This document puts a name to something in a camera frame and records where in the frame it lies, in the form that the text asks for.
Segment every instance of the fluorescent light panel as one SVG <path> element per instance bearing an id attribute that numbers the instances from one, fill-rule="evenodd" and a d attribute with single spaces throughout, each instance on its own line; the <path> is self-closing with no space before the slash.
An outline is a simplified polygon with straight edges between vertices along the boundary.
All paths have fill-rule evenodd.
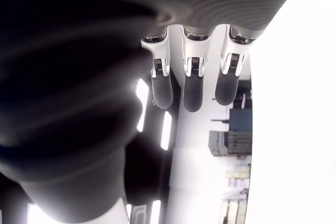
<path id="1" fill-rule="evenodd" d="M 160 200 L 156 200 L 153 202 L 150 224 L 159 224 L 160 206 L 161 206 Z"/>
<path id="2" fill-rule="evenodd" d="M 169 138 L 170 138 L 170 128 L 172 126 L 172 116 L 168 113 L 164 113 L 162 137 L 161 137 L 161 147 L 164 150 L 168 150 Z"/>
<path id="3" fill-rule="evenodd" d="M 146 85 L 146 83 L 140 79 L 138 82 L 138 85 L 136 86 L 136 96 L 140 99 L 141 103 L 142 103 L 142 114 L 140 117 L 140 120 L 138 122 L 138 126 L 136 127 L 138 129 L 138 131 L 142 132 L 143 130 L 143 124 L 145 122 L 145 114 L 146 114 L 146 106 L 147 106 L 147 99 L 148 99 L 148 91 L 149 88 Z"/>
<path id="4" fill-rule="evenodd" d="M 128 215 L 128 219 L 131 219 L 131 212 L 132 212 L 132 205 L 131 204 L 127 204 L 126 205 L 126 210 L 127 210 L 127 215 Z"/>

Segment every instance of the robotic finger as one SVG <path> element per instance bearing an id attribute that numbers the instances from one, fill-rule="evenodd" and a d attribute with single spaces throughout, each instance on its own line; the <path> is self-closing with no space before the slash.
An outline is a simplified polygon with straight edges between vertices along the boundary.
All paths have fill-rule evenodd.
<path id="1" fill-rule="evenodd" d="M 250 47 L 262 32 L 258 31 L 253 37 L 244 36 L 233 26 L 226 26 L 215 91 L 215 98 L 219 104 L 229 105 L 235 100 L 243 64 L 249 56 Z"/>
<path id="2" fill-rule="evenodd" d="M 141 45 L 153 54 L 151 77 L 155 104 L 159 108 L 167 109 L 173 102 L 170 79 L 170 43 L 167 29 L 159 35 L 143 38 Z"/>
<path id="3" fill-rule="evenodd" d="M 182 27 L 184 87 L 183 104 L 189 112 L 196 112 L 203 102 L 203 77 L 211 42 L 212 29 L 202 34 Z"/>

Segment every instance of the ceiling light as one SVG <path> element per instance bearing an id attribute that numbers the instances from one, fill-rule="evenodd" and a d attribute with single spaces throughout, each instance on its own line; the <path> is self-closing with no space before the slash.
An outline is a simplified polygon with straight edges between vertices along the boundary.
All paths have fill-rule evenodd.
<path id="1" fill-rule="evenodd" d="M 152 213 L 151 213 L 151 223 L 150 224 L 158 224 L 159 223 L 160 206 L 161 206 L 161 201 L 160 200 L 156 200 L 156 201 L 153 202 Z"/>
<path id="2" fill-rule="evenodd" d="M 147 106 L 147 99 L 148 99 L 148 91 L 149 88 L 146 85 L 146 83 L 140 79 L 138 82 L 138 85 L 136 86 L 136 96 L 140 99 L 141 103 L 142 103 L 142 113 L 141 113 L 141 117 L 140 120 L 138 122 L 138 126 L 136 127 L 138 129 L 138 131 L 142 132 L 143 130 L 143 124 L 145 121 L 145 114 L 146 114 L 146 106 Z"/>
<path id="3" fill-rule="evenodd" d="M 161 137 L 161 147 L 164 150 L 168 150 L 171 125 L 172 125 L 172 116 L 168 112 L 165 112 L 162 137 Z"/>
<path id="4" fill-rule="evenodd" d="M 127 204 L 126 205 L 126 210 L 127 210 L 127 215 L 128 215 L 128 219 L 131 219 L 131 212 L 132 212 L 132 205 L 131 204 Z"/>

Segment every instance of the black fingertip pad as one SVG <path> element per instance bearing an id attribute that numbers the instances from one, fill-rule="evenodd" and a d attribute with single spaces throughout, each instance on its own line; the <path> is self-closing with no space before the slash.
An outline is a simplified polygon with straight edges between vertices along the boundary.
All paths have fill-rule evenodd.
<path id="1" fill-rule="evenodd" d="M 192 74 L 184 76 L 183 104 L 189 112 L 198 111 L 203 102 L 203 77 Z"/>
<path id="2" fill-rule="evenodd" d="M 222 71 L 219 70 L 215 98 L 220 105 L 229 105 L 233 103 L 236 98 L 238 79 L 239 76 L 236 76 L 232 72 L 223 74 Z"/>
<path id="3" fill-rule="evenodd" d="M 161 109 L 167 109 L 173 103 L 173 88 L 170 74 L 168 76 L 152 77 L 155 104 Z"/>

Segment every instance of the white wall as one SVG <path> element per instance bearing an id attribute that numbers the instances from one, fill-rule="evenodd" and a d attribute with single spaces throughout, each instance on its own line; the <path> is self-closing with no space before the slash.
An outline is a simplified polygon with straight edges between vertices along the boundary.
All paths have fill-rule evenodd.
<path id="1" fill-rule="evenodd" d="M 239 161 L 234 157 L 214 157 L 208 148 L 210 130 L 227 130 L 226 124 L 211 122 L 211 119 L 228 118 L 227 107 L 212 100 L 215 97 L 224 31 L 225 26 L 220 25 L 212 36 L 204 76 L 202 107 L 195 113 L 187 112 L 181 98 L 166 224 L 217 224 L 221 199 L 224 194 L 233 191 L 228 188 L 225 174 L 226 171 L 233 170 Z M 172 68 L 183 85 L 182 43 L 179 41 L 181 28 L 178 25 L 172 26 Z M 249 79 L 249 61 L 244 65 L 241 75 L 244 79 Z"/>

